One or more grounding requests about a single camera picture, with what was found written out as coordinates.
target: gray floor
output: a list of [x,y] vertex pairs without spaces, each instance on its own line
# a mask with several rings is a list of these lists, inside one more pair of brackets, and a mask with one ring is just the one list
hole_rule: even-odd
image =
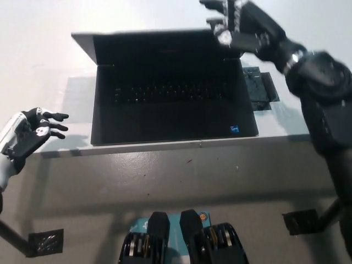
[[251,264],[350,263],[338,226],[289,236],[282,219],[333,200],[309,143],[29,160],[4,193],[1,219],[24,236],[64,228],[64,252],[28,259],[0,240],[0,263],[117,263],[134,219],[188,208],[230,222]]

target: robotic hand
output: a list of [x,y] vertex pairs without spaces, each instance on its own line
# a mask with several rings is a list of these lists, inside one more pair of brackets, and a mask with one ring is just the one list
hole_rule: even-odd
[[339,203],[340,228],[352,257],[352,73],[327,52],[308,51],[286,37],[263,10],[246,0],[200,0],[224,15],[208,19],[220,45],[272,62],[300,98],[311,141],[328,165]]
[[67,131],[68,128],[52,123],[51,118],[62,122],[68,115],[53,113],[40,107],[33,108],[12,116],[0,132],[0,193],[5,191],[9,178],[21,172],[26,158],[50,136],[65,138],[63,134],[53,129]]

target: open laptop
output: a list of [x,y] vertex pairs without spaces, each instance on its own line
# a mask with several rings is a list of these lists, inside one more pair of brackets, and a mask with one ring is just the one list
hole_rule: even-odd
[[239,54],[211,30],[72,37],[98,65],[93,145],[258,134]]

